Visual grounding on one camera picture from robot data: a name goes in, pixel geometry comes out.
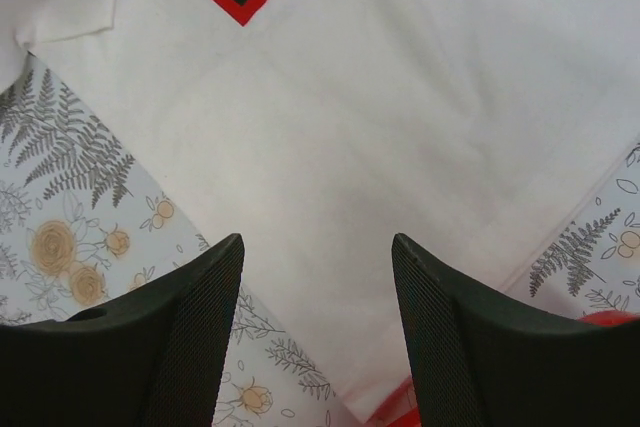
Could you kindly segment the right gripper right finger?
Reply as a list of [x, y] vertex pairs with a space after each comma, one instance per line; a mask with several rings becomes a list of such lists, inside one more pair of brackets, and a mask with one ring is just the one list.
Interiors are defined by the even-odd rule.
[[597, 325], [514, 300], [406, 235], [396, 294], [425, 426], [635, 426], [639, 321]]

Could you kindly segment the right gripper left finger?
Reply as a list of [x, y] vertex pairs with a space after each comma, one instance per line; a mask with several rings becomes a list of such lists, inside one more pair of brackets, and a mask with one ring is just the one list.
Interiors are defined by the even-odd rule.
[[211, 425], [243, 263], [231, 234], [66, 321], [2, 326], [2, 425]]

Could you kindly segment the white coca-cola t-shirt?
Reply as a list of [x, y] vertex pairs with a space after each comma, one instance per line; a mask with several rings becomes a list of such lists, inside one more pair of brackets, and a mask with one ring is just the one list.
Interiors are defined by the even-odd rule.
[[366, 421], [408, 379], [389, 248], [509, 284], [639, 133], [639, 0], [1, 0], [97, 115], [27, 119], [48, 190], [140, 163]]

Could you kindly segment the red plastic tray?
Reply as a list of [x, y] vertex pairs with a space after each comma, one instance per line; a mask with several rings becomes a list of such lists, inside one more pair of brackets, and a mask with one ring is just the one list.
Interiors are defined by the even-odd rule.
[[[600, 311], [580, 318], [580, 321], [598, 326], [613, 327], [639, 319], [638, 313], [617, 310]], [[374, 426], [421, 427], [414, 385], [408, 379], [388, 397], [372, 417]]]

